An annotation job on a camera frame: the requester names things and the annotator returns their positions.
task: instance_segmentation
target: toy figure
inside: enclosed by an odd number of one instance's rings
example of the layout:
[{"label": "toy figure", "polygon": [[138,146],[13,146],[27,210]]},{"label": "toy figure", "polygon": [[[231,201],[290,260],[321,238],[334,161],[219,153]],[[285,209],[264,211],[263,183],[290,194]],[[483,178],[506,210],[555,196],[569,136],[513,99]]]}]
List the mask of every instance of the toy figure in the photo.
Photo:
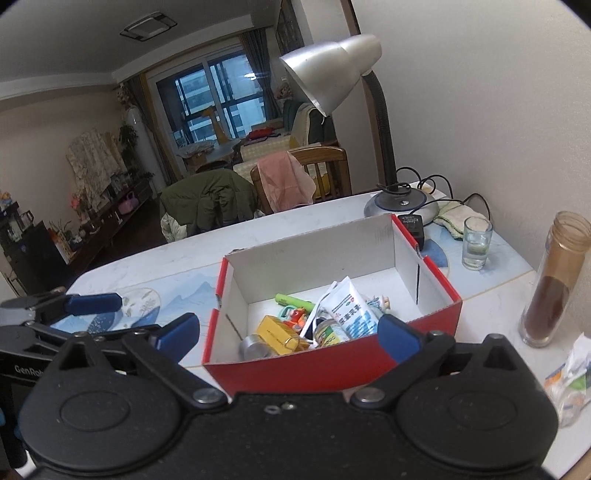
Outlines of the toy figure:
[{"label": "toy figure", "polygon": [[10,205],[12,205],[12,198],[10,197],[10,193],[4,192],[0,196],[0,208],[2,211],[6,210]]}]

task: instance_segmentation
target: drinking glass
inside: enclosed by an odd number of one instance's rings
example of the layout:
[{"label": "drinking glass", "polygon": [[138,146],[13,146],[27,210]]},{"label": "drinking glass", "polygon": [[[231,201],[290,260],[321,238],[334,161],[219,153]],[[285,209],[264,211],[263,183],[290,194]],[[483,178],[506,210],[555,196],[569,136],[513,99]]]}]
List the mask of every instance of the drinking glass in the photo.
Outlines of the drinking glass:
[{"label": "drinking glass", "polygon": [[464,221],[462,265],[469,270],[481,270],[491,245],[492,223],[483,217],[468,217]]}]

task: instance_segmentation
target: black power cable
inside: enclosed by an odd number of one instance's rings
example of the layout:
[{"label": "black power cable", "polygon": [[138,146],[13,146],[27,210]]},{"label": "black power cable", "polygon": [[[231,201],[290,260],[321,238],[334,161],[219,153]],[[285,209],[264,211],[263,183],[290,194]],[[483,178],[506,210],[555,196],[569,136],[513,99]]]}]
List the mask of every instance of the black power cable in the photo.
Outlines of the black power cable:
[{"label": "black power cable", "polygon": [[[470,195],[468,195],[468,197],[466,197],[464,200],[457,200],[457,199],[453,198],[453,189],[452,189],[452,184],[451,184],[451,182],[450,182],[450,181],[449,181],[449,180],[448,180],[448,179],[447,179],[445,176],[443,176],[443,175],[439,175],[439,173],[435,173],[435,174],[433,174],[433,175],[429,175],[428,177],[422,178],[422,177],[421,177],[421,174],[420,174],[420,173],[419,173],[417,170],[415,170],[414,168],[412,168],[412,167],[400,167],[400,168],[398,168],[398,169],[396,170],[396,173],[398,174],[398,172],[399,172],[399,171],[401,171],[401,170],[410,170],[410,171],[412,171],[412,172],[413,172],[413,173],[414,173],[414,174],[417,176],[417,178],[418,178],[418,185],[417,185],[417,188],[418,188],[419,190],[421,190],[421,189],[422,189],[422,187],[423,187],[423,186],[424,186],[424,185],[425,185],[425,184],[426,184],[426,183],[427,183],[429,180],[430,180],[430,181],[432,181],[432,182],[433,182],[433,190],[431,190],[431,192],[429,192],[429,193],[433,193],[433,192],[435,192],[435,190],[437,189],[437,183],[435,182],[435,178],[438,178],[438,179],[443,179],[443,180],[445,180],[445,182],[447,183],[447,188],[448,188],[448,190],[449,190],[449,196],[451,197],[451,199],[449,199],[449,198],[443,198],[443,199],[439,199],[439,200],[430,200],[429,202],[425,202],[425,203],[423,203],[423,204],[422,204],[420,207],[418,207],[418,208],[415,208],[413,211],[411,211],[411,212],[410,212],[410,214],[411,214],[411,215],[412,215],[413,213],[415,213],[416,211],[420,210],[421,208],[423,208],[425,205],[429,205],[430,203],[436,203],[436,202],[457,202],[457,203],[460,203],[461,205],[465,205],[465,204],[466,204],[466,202],[468,202],[468,201],[469,201],[469,200],[471,200],[472,198],[474,198],[474,197],[478,197],[478,198],[480,198],[480,200],[482,200],[482,202],[484,203],[484,206],[486,207],[486,212],[487,212],[487,214],[488,214],[488,219],[489,219],[489,220],[491,219],[491,209],[489,208],[489,206],[488,206],[488,203],[486,202],[485,198],[484,198],[484,197],[483,197],[483,196],[482,196],[480,193],[471,193],[471,194],[470,194]],[[389,190],[388,190],[388,187],[383,187],[383,186],[381,186],[381,185],[378,185],[378,187],[379,187],[381,190],[385,191],[385,192],[389,192]]]}]

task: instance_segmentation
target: wall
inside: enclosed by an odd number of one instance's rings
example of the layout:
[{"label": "wall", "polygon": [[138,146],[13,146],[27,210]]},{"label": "wall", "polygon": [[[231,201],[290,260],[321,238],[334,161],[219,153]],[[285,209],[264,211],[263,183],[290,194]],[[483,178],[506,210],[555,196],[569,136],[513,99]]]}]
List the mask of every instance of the wall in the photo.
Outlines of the wall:
[{"label": "wall", "polygon": [[[480,192],[537,268],[559,210],[591,219],[591,31],[558,0],[353,0],[398,166]],[[587,325],[591,270],[571,315]]]},{"label": "wall", "polygon": [[[292,0],[292,4],[306,45],[350,37],[340,0]],[[378,169],[361,82],[332,117],[339,143],[347,151],[353,193],[374,190]]]},{"label": "wall", "polygon": [[[81,133],[116,131],[121,106],[115,92],[85,93],[31,103],[0,112],[0,190],[9,191],[21,211],[35,221],[64,223],[77,216],[70,208],[74,174],[66,148]],[[6,264],[0,255],[0,270]]]},{"label": "wall", "polygon": [[8,284],[8,280],[0,275],[0,302],[13,299],[14,297],[16,297],[16,295],[14,294],[14,290]]},{"label": "wall", "polygon": [[277,38],[275,37],[275,27],[267,28],[266,34],[267,48],[269,49],[269,63],[271,67],[271,87],[273,88],[273,92],[276,92],[283,83],[281,79],[287,76],[287,72],[279,59],[279,57],[281,57],[281,52],[279,50]]},{"label": "wall", "polygon": [[232,18],[225,22],[197,30],[184,37],[177,38],[162,47],[156,48],[141,57],[130,61],[113,72],[113,78],[116,82],[122,82],[140,72],[154,68],[166,62],[184,51],[189,51],[199,45],[207,45],[218,38],[224,38],[229,35],[236,35],[240,32],[252,28],[252,18],[250,15]]}]

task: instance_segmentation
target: green towel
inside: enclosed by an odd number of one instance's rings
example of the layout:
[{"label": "green towel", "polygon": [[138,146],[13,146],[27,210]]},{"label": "green towel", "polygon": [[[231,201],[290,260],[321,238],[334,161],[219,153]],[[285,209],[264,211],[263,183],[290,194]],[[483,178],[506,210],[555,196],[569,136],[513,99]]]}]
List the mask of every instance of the green towel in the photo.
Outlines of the green towel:
[{"label": "green towel", "polygon": [[439,214],[433,222],[447,228],[455,240],[463,240],[464,222],[468,217],[486,219],[483,214],[475,212],[468,205],[462,205],[458,202],[441,203],[443,206],[440,206]]}]

